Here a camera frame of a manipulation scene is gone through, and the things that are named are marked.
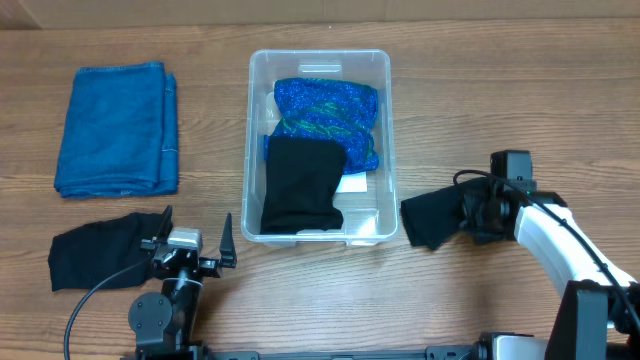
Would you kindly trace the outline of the clear plastic storage bin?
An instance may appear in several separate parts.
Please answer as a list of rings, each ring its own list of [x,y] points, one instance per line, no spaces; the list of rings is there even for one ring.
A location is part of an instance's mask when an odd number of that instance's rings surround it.
[[[398,230],[391,61],[380,49],[255,52],[241,230],[368,246]]]

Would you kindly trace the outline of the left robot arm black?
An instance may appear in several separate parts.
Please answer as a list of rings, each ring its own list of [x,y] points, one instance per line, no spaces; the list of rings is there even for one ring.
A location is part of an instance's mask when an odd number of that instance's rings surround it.
[[[237,255],[232,216],[225,219],[217,258],[201,255],[201,231],[175,227],[172,208],[167,207],[157,233],[141,241],[151,255],[148,267],[162,280],[158,292],[148,292],[131,305],[128,321],[136,336],[136,359],[211,359],[211,351],[192,339],[205,278],[219,278],[233,269]]]

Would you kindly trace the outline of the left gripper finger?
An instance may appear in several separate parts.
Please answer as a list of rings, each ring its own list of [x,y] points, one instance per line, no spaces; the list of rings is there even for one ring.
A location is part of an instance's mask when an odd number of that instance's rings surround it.
[[[155,243],[167,242],[169,234],[173,228],[172,213],[173,213],[173,207],[171,205],[167,205],[165,210],[162,213],[162,221],[160,222],[159,228],[156,234],[152,237],[153,242]]]
[[[228,213],[225,219],[221,241],[219,245],[220,266],[222,268],[235,268],[237,254],[232,232],[232,214]]]

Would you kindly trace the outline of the small black cloth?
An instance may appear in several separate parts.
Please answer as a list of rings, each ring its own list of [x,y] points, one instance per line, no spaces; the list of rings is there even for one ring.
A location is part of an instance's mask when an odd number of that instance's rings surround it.
[[[476,245],[495,241],[495,235],[470,227],[463,211],[465,195],[483,200],[488,187],[488,179],[476,178],[403,200],[400,213],[411,246],[435,251],[458,232],[469,234]]]

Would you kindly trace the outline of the blue denim jeans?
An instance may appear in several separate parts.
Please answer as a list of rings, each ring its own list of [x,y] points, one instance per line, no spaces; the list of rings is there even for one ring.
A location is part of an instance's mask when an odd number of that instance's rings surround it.
[[[157,61],[78,69],[54,179],[60,196],[169,195],[178,184],[174,75]]]

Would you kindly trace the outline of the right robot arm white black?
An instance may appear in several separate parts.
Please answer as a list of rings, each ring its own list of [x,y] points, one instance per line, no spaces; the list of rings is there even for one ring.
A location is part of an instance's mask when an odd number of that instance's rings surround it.
[[[488,333],[472,358],[638,358],[639,283],[597,249],[557,194],[536,191],[532,180],[488,173],[455,187],[462,229],[477,240],[509,239],[526,248],[562,297],[548,339]]]

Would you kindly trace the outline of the blue green sequin cloth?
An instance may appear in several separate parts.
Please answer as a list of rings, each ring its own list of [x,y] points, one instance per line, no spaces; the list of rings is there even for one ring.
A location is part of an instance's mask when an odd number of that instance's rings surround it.
[[[281,119],[264,137],[332,140],[346,153],[343,173],[375,171],[379,155],[372,134],[378,116],[378,91],[365,84],[322,78],[286,78],[275,82],[274,100]]]

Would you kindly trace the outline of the large black garment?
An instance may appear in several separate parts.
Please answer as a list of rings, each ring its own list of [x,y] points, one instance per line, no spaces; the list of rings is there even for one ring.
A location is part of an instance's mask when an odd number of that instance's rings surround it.
[[[334,141],[270,137],[260,233],[340,229],[344,218],[333,197],[345,163],[344,148]]]

